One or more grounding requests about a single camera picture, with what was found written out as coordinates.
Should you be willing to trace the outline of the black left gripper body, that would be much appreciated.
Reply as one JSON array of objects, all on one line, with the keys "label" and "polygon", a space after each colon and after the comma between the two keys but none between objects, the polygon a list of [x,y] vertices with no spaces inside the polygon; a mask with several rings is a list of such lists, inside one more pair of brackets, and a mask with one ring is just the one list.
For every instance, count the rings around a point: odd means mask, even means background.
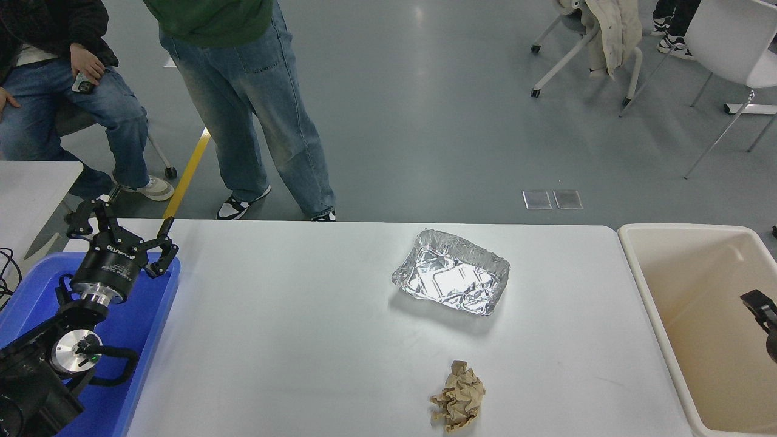
[{"label": "black left gripper body", "polygon": [[127,302],[140,271],[148,263],[139,246],[144,240],[91,240],[83,262],[70,280],[81,300],[99,303]]}]

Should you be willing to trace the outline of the person's left hand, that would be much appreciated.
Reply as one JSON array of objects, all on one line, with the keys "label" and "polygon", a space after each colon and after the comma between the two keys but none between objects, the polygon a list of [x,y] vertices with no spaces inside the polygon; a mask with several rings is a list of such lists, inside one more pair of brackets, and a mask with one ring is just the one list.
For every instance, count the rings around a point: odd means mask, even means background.
[{"label": "person's left hand", "polygon": [[76,78],[79,74],[82,74],[94,86],[99,86],[99,80],[106,71],[103,62],[78,42],[72,42],[69,50],[72,77]]}]

